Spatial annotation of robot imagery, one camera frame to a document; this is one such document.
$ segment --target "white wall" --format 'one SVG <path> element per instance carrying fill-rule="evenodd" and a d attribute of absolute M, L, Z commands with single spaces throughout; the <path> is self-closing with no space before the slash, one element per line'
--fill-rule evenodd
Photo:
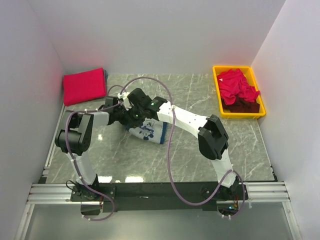
<path fill-rule="evenodd" d="M 305 240 L 320 239 L 320 2 L 286 0 L 253 61 L 260 123 Z"/>
<path fill-rule="evenodd" d="M 63 68 L 25 0 L 0 0 L 0 239 L 13 239 L 43 170 Z"/>
<path fill-rule="evenodd" d="M 29 0 L 67 72 L 251 65 L 285 0 Z"/>

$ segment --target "blue trim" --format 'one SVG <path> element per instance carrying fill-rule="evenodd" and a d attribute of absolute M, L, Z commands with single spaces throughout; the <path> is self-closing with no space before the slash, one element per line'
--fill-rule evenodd
<path fill-rule="evenodd" d="M 164 122 L 163 123 L 163 127 L 162 127 L 162 135 L 161 135 L 161 139 L 160 139 L 160 144 L 164 144 L 165 143 L 165 136 L 166 136 L 167 126 L 168 126 L 168 123 Z"/>

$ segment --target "tabletop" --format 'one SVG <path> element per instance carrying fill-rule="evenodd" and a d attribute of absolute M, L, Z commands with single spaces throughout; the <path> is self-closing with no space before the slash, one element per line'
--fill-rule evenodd
<path fill-rule="evenodd" d="M 170 90 L 174 105 L 202 116 L 220 116 L 212 74 L 110 74 L 107 86 L 124 86 L 129 80 L 142 76 L 162 81 Z M 130 92 L 135 88 L 141 88 L 151 98 L 159 96 L 169 99 L 166 90 L 150 79 L 139 79 L 127 90 Z M 119 91 L 120 88 L 115 87 L 110 95 L 116 96 Z M 103 98 L 96 99 L 65 109 L 94 110 L 104 101 Z M 274 181 L 258 121 L 251 118 L 221 118 L 221 121 L 229 135 L 228 149 L 233 169 L 245 181 Z M 131 135 L 118 122 L 94 128 L 88 153 L 99 181 L 169 182 L 166 165 L 169 132 L 168 129 L 165 143 L 157 144 Z M 170 159 L 172 176 L 176 182 L 217 180 L 211 160 L 199 152 L 197 138 L 178 127 L 174 129 Z M 74 179 L 75 173 L 67 156 L 54 146 L 46 183 L 61 184 Z"/>

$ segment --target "towel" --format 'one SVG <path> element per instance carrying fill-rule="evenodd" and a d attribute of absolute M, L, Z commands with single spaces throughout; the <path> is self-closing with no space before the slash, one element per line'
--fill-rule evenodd
<path fill-rule="evenodd" d="M 167 125 L 166 122 L 146 118 L 141 126 L 126 129 L 139 139 L 164 144 Z"/>
<path fill-rule="evenodd" d="M 63 103 L 66 106 L 103 98 L 107 95 L 108 73 L 103 68 L 63 77 Z"/>

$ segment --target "gray floor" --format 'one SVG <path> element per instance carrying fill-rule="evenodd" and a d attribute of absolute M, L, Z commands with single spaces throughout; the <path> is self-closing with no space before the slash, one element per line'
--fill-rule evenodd
<path fill-rule="evenodd" d="M 124 85 L 136 74 L 111 74 L 107 85 Z M 211 74 L 148 74 L 170 89 L 173 103 L 198 115 L 220 116 L 216 88 Z M 142 88 L 151 98 L 168 98 L 163 87 L 151 80 L 138 80 L 128 90 Z M 69 110 L 96 109 L 103 99 L 67 107 Z M 233 168 L 246 181 L 273 181 L 272 168 L 256 119 L 225 119 L 229 135 L 229 156 Z M 54 149 L 46 183 L 65 183 L 74 179 L 72 165 L 60 149 Z M 166 144 L 136 138 L 122 125 L 114 123 L 93 130 L 89 155 L 100 182 L 168 182 Z M 216 181 L 210 160 L 201 155 L 198 140 L 176 128 L 171 143 L 172 175 L 175 181 Z"/>
<path fill-rule="evenodd" d="M 282 203 L 246 204 L 231 221 L 217 212 L 119 211 L 89 222 L 78 205 L 36 205 L 26 240 L 292 240 Z"/>

